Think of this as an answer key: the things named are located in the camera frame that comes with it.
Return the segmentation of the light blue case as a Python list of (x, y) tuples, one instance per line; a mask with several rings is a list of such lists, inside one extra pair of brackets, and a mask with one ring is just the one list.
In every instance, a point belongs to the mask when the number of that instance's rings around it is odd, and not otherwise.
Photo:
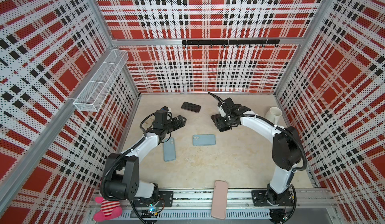
[(213, 146), (216, 144), (216, 137), (214, 134), (194, 135), (192, 144), (194, 146)]
[(170, 138), (163, 143), (163, 160), (170, 162), (176, 160), (175, 140)]

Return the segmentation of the black phone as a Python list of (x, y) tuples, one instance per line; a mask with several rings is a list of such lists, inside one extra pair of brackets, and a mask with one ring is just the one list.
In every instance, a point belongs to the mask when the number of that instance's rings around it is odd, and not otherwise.
[(197, 105), (197, 104), (193, 104), (193, 103), (189, 103), (189, 102), (183, 102), (181, 108), (183, 110), (191, 111), (194, 113), (199, 113), (202, 107), (200, 105)]
[(211, 120), (214, 122), (216, 126), (221, 125), (221, 123), (223, 122), (223, 118), (221, 114), (211, 115)]

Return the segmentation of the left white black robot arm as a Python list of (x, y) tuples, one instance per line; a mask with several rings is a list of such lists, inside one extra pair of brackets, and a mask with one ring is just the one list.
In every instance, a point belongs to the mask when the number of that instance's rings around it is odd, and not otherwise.
[(174, 117), (168, 107), (144, 118), (139, 125), (142, 137), (127, 150), (107, 157), (99, 189), (101, 196), (111, 202), (138, 200), (157, 204), (158, 185), (140, 180), (139, 165), (166, 136), (183, 128), (186, 122), (181, 115)]

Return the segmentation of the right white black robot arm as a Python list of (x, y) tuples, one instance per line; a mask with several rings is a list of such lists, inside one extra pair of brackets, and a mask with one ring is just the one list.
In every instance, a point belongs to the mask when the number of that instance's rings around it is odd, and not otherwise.
[(291, 182), (298, 171), (307, 168), (307, 158), (300, 143), (298, 131), (292, 127), (282, 127), (254, 113), (250, 108), (236, 104), (231, 98), (209, 92), (218, 101), (218, 111), (211, 119), (220, 132), (237, 126), (248, 127), (272, 144), (272, 159), (276, 167), (267, 185), (264, 201), (271, 206), (279, 206), (290, 194)]

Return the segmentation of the pink phone case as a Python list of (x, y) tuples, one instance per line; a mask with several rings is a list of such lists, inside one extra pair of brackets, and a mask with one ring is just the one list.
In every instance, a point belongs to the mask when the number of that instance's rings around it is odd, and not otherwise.
[(228, 184), (225, 181), (215, 181), (211, 216), (218, 220), (225, 220), (227, 215)]

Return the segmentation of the white ceramic mug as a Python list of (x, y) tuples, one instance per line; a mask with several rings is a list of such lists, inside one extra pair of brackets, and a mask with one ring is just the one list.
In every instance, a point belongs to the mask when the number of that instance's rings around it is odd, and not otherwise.
[(277, 125), (282, 116), (282, 111), (278, 107), (271, 107), (265, 114), (265, 118), (271, 123)]

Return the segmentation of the pink plush toy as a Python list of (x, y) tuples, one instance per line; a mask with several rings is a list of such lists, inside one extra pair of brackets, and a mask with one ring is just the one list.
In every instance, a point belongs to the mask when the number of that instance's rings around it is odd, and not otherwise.
[(96, 197), (97, 204), (101, 204), (100, 211), (93, 216), (96, 222), (103, 222), (120, 217), (123, 213), (120, 201), (107, 201), (103, 197)]

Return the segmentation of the black hook rail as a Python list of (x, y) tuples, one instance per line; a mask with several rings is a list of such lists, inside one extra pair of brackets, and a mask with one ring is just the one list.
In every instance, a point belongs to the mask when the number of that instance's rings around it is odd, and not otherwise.
[(183, 40), (182, 42), (183, 46), (193, 45), (193, 46), (203, 46), (203, 45), (278, 45), (280, 43), (279, 39), (220, 39), (220, 40)]

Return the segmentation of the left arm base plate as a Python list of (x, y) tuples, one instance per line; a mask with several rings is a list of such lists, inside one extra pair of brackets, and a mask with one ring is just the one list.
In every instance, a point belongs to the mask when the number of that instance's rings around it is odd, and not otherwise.
[(169, 208), (172, 207), (173, 203), (173, 191), (158, 191), (151, 198), (139, 198), (133, 200), (132, 203), (136, 208)]

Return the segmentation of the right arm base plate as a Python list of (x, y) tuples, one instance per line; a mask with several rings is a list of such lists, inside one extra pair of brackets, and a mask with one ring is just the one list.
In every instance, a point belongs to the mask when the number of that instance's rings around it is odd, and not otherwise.
[(290, 191), (276, 194), (272, 190), (251, 191), (252, 201), (255, 207), (293, 207), (294, 200)]

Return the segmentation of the aluminium front rail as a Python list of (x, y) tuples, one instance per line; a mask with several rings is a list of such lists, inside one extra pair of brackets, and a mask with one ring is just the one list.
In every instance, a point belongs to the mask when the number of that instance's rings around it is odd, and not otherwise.
[[(162, 189), (156, 207), (135, 202), (137, 211), (149, 223), (167, 221), (214, 221), (212, 217), (213, 189)], [(287, 216), (288, 223), (340, 224), (336, 201), (325, 188), (296, 188), (277, 206), (270, 205), (265, 191), (231, 188), (227, 194), (226, 221), (266, 220)]]

